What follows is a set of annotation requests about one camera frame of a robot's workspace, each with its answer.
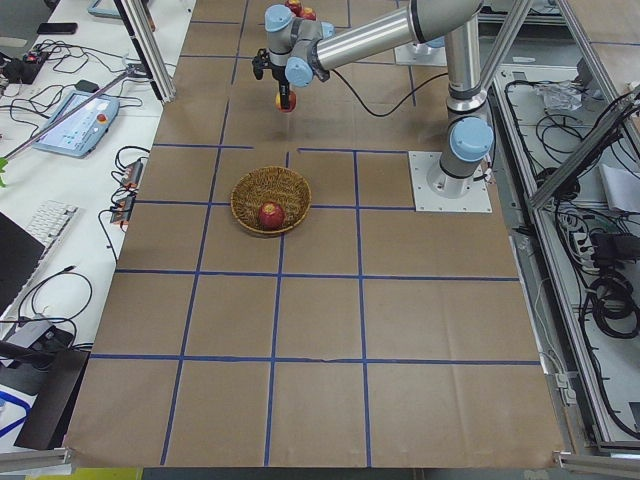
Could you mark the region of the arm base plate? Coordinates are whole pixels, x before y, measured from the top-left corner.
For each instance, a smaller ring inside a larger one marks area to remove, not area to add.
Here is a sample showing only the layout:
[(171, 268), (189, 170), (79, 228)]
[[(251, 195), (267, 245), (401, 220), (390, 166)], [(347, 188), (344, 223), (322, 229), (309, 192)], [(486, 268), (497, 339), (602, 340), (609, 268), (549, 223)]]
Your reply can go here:
[(440, 165), (440, 152), (409, 151), (409, 172), (417, 212), (491, 214), (492, 206), (478, 166), (466, 179), (448, 176)]
[(445, 47), (428, 44), (405, 44), (394, 49), (395, 63), (404, 66), (446, 67)]

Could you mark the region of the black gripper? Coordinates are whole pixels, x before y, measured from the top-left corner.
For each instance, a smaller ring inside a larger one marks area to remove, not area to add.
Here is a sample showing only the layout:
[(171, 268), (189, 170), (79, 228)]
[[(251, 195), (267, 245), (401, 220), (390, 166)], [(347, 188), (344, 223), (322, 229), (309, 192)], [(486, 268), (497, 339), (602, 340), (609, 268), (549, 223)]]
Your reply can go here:
[(273, 67), (272, 77), (278, 82), (279, 110), (282, 112), (292, 111), (292, 93), (290, 83), (286, 78), (284, 67)]

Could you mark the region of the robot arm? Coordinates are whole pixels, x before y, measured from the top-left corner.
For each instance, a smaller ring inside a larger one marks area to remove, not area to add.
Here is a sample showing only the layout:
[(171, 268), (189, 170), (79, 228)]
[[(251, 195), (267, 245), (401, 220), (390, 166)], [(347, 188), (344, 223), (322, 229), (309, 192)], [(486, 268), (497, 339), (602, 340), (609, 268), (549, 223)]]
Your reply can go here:
[(430, 188), (445, 198), (461, 198), (494, 142), (487, 119), (487, 92), (479, 53), (479, 1), (411, 1), (366, 25), (337, 33), (332, 24), (296, 16), (283, 4), (265, 11), (267, 46), (252, 60), (253, 74), (269, 71), (278, 83), (279, 107), (291, 109), (290, 89), (321, 81), (343, 65), (407, 43), (444, 40), (449, 112), (447, 142), (427, 174)]

